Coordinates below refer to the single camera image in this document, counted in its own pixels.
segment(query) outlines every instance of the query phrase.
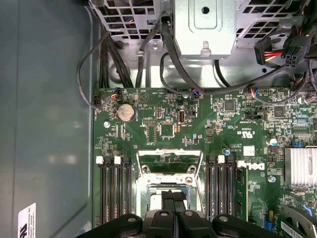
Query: sticker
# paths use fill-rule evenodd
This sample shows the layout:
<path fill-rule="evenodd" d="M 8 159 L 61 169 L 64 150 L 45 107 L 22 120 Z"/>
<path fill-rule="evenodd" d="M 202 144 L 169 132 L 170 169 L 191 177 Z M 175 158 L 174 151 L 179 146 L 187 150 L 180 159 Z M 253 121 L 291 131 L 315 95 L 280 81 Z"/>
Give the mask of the sticker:
<path fill-rule="evenodd" d="M 243 146 L 243 156 L 255 156 L 254 145 Z"/>
<path fill-rule="evenodd" d="M 286 231 L 287 234 L 289 234 L 292 238 L 303 238 L 300 234 L 298 234 L 296 231 L 294 231 L 292 228 L 290 228 L 288 225 L 286 225 L 284 222 L 281 222 L 281 227 L 283 230 Z"/>
<path fill-rule="evenodd" d="M 35 238 L 36 203 L 19 212 L 18 238 Z"/>

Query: motherboard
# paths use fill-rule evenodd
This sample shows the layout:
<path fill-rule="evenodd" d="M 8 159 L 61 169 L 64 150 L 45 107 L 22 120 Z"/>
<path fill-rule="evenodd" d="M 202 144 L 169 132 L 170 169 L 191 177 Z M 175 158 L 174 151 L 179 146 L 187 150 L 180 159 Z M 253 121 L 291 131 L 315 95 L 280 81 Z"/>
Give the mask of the motherboard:
<path fill-rule="evenodd" d="M 100 89 L 94 113 L 94 217 L 143 219 L 172 191 L 212 220 L 230 214 L 282 232 L 279 207 L 316 216 L 317 109 L 300 93 L 263 104 L 248 90 L 224 95 L 164 88 Z M 282 88 L 258 97 L 280 101 Z"/>

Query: heatsink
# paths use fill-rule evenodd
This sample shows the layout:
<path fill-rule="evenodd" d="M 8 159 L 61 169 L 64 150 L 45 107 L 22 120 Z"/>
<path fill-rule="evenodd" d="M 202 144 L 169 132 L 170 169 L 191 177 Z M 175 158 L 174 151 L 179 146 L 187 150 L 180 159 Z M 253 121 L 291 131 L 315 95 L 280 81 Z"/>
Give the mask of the heatsink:
<path fill-rule="evenodd" d="M 317 186 L 317 148 L 287 148 L 285 156 L 285 184 Z"/>

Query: barcode label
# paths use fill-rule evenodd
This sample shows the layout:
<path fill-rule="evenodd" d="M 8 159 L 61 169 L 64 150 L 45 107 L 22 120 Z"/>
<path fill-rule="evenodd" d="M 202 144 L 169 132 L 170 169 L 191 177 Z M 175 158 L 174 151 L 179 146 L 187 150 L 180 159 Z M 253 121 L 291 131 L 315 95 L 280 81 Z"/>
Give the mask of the barcode label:
<path fill-rule="evenodd" d="M 304 238 L 300 234 L 298 234 L 296 231 L 294 231 L 292 228 L 290 228 L 288 225 L 286 225 L 284 222 L 281 222 L 281 227 L 284 231 L 287 232 L 292 238 Z"/>

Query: green circuit board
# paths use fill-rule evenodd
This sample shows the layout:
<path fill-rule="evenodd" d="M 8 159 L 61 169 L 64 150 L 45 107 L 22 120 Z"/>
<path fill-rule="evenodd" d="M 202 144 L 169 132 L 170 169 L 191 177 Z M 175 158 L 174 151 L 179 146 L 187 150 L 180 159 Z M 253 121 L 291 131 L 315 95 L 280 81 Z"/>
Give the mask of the green circuit board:
<path fill-rule="evenodd" d="M 96 101 L 102 103 L 114 92 L 98 90 Z M 208 219 L 226 213 L 265 227 L 268 219 L 277 220 L 281 204 L 305 205 L 316 216 L 315 187 L 302 188 L 304 195 L 296 195 L 284 183 L 289 173 L 284 148 L 317 144 L 317 108 L 299 103 L 305 94 L 286 104 L 267 105 L 247 91 L 215 96 L 190 92 L 183 97 L 163 88 L 120 89 L 119 96 L 94 114 L 94 157 L 103 158 L 94 169 L 95 225 L 125 213 L 144 218 L 149 194 L 158 187 L 183 191 L 188 207 L 203 211 Z M 258 93 L 267 101 L 288 95 L 285 89 Z M 277 145 L 270 145 L 271 139 Z M 193 153 L 152 153 L 155 150 Z M 225 162 L 218 164 L 228 151 Z M 115 158 L 120 164 L 114 165 Z M 199 170 L 198 180 L 195 186 L 137 185 L 145 165 L 151 173 L 166 175 L 186 173 L 193 165 Z"/>

